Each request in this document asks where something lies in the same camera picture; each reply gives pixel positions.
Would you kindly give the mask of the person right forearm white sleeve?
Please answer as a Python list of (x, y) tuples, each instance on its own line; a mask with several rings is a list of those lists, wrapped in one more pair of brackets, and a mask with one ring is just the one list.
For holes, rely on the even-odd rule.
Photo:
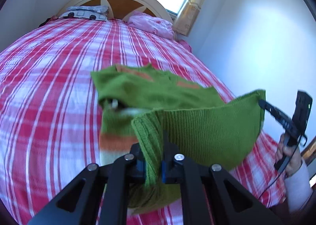
[(284, 180), (290, 213), (302, 210), (313, 192), (309, 184), (308, 168), (304, 161), (301, 163), (298, 171)]

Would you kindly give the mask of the person right hand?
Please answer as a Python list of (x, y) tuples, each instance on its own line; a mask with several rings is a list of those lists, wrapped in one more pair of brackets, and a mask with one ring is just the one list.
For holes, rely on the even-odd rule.
[(277, 146), (275, 160), (276, 161), (281, 160), (284, 154), (290, 157), (290, 161), (285, 167), (285, 173), (287, 177), (290, 177), (300, 169), (302, 165), (302, 158), (300, 156), (299, 148), (296, 148), (295, 146), (288, 147), (284, 144), (284, 141), (285, 141), (285, 134), (282, 134)]

